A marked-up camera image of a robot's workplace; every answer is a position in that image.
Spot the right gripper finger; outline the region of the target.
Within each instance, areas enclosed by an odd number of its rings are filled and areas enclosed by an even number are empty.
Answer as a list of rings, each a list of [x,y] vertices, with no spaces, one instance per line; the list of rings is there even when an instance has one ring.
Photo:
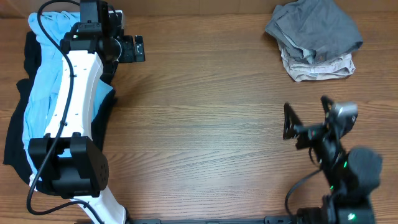
[[[289,103],[284,104],[284,132],[283,140],[297,138],[302,131],[303,124]]]
[[[326,95],[323,95],[321,98],[321,103],[323,106],[323,110],[325,113],[325,124],[329,124],[331,121],[331,107],[334,105],[334,101]]]

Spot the grey shorts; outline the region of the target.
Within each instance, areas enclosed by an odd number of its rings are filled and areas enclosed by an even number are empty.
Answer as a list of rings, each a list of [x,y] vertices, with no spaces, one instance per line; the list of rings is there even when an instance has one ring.
[[[277,5],[265,31],[299,62],[316,64],[363,45],[359,29],[331,0],[299,0]]]

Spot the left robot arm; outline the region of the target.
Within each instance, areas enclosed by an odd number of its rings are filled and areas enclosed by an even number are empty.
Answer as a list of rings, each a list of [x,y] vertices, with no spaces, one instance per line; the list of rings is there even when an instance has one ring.
[[[56,43],[63,73],[53,116],[28,153],[43,185],[79,205],[93,223],[129,223],[129,213],[108,187],[109,165],[91,135],[95,92],[106,64],[144,62],[144,41],[124,34],[124,14],[105,1],[79,2],[80,21]]]

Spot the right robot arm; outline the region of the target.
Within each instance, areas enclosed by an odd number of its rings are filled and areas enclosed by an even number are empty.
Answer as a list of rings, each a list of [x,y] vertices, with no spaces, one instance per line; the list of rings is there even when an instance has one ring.
[[[290,223],[375,223],[370,195],[381,183],[382,156],[368,147],[346,151],[341,143],[358,118],[356,103],[335,103],[327,96],[321,97],[321,103],[325,119],[311,126],[301,122],[289,103],[284,105],[283,139],[296,139],[295,147],[308,149],[310,160],[317,167],[289,189],[284,201],[287,218]],[[319,173],[325,175],[330,186],[322,206],[292,213],[290,196]]]

